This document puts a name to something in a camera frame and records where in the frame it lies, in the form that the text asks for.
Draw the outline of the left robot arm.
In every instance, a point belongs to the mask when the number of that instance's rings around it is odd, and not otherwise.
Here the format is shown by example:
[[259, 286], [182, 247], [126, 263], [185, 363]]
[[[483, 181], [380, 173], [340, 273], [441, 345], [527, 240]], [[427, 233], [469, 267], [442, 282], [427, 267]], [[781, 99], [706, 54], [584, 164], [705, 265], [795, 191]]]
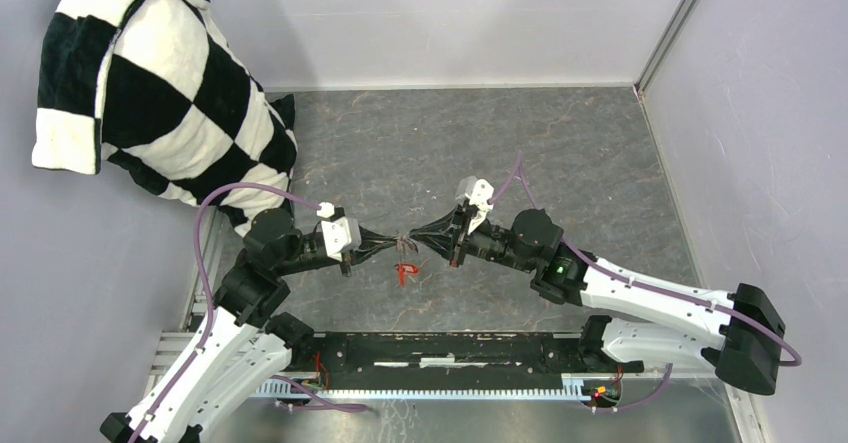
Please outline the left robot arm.
[[277, 308], [285, 276], [353, 265], [395, 244], [341, 209], [307, 233], [285, 209], [260, 213], [235, 266], [209, 299], [202, 326], [156, 386], [129, 412], [112, 413], [100, 432], [110, 442], [206, 442], [261, 384], [314, 357], [311, 329]]

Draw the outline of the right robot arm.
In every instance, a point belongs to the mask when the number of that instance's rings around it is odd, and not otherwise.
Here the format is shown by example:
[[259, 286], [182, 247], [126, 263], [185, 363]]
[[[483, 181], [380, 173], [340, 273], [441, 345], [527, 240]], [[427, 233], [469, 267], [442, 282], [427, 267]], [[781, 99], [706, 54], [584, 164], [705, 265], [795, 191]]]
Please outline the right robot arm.
[[710, 290], [630, 271], [572, 249], [563, 229], [541, 209], [520, 212], [504, 228], [459, 206], [411, 230], [410, 237], [453, 267], [473, 256], [530, 273], [531, 288], [552, 303], [640, 319], [639, 324], [603, 319], [585, 329], [577, 355], [591, 371], [613, 362], [671, 363], [710, 368], [724, 383], [749, 393], [776, 391], [786, 328], [757, 286]]

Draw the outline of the metal key organizer red handle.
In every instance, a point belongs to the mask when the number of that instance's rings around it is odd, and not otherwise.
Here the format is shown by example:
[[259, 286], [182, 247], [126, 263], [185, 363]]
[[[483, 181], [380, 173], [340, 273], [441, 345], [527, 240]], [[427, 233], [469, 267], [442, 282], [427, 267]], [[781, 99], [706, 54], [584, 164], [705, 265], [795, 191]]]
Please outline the metal key organizer red handle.
[[408, 234], [398, 234], [395, 239], [398, 261], [394, 268], [398, 276], [399, 286], [404, 288], [410, 276], [416, 276], [420, 272], [418, 265], [411, 258], [419, 253], [418, 243]]

